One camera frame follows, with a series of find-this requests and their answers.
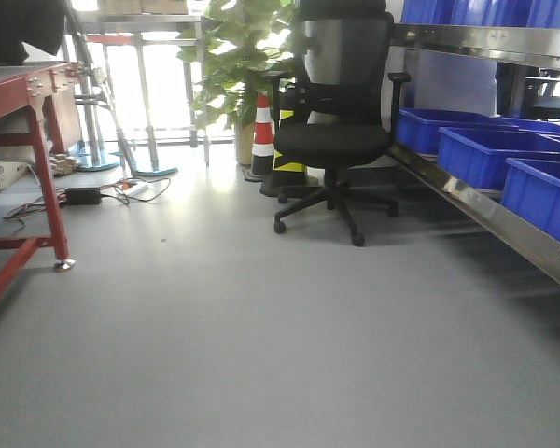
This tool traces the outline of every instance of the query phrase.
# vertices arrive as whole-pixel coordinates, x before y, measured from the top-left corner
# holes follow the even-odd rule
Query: chair armrest
[[[392,106],[390,108],[390,135],[394,138],[396,136],[396,125],[399,119],[402,84],[405,82],[411,82],[411,75],[404,72],[388,73],[388,79],[390,79],[394,84],[394,87],[392,88]]]
[[[263,75],[272,84],[272,119],[276,131],[280,128],[280,79],[288,75],[286,70],[270,70]]]

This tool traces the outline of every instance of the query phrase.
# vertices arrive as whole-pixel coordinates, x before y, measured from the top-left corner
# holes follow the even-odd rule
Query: mesh backrest
[[[394,29],[392,15],[371,0],[333,0],[334,10],[309,11],[294,22],[301,120],[380,124],[380,90]]]

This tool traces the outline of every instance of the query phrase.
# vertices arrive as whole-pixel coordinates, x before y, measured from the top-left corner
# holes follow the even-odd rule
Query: round metal base
[[[178,172],[178,168],[173,166],[171,168],[152,167],[151,170],[142,170],[140,166],[133,170],[133,175],[141,177],[162,177],[163,175],[172,175]]]
[[[73,259],[59,259],[54,263],[54,271],[57,273],[65,273],[75,267],[76,261]]]
[[[81,172],[105,171],[120,166],[120,160],[117,156],[104,152],[100,152],[97,160],[90,154],[81,154],[78,158],[81,166],[77,168],[77,171]]]

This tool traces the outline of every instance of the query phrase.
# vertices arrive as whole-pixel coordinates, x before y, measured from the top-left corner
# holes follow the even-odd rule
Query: chair seat
[[[314,168],[341,168],[375,161],[391,146],[381,126],[291,124],[274,138],[287,159]]]

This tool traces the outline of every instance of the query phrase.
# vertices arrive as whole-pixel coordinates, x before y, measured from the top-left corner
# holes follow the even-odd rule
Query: red metal table
[[[0,134],[0,147],[31,146],[48,215],[49,234],[0,238],[0,249],[16,249],[0,270],[0,297],[8,284],[24,267],[37,249],[53,247],[54,269],[69,271],[75,262],[69,258],[54,181],[49,164],[49,130],[53,152],[65,152],[65,141],[57,113],[59,101],[72,97],[77,83],[74,63],[28,63],[24,66],[0,66],[0,118],[24,109],[28,133]]]

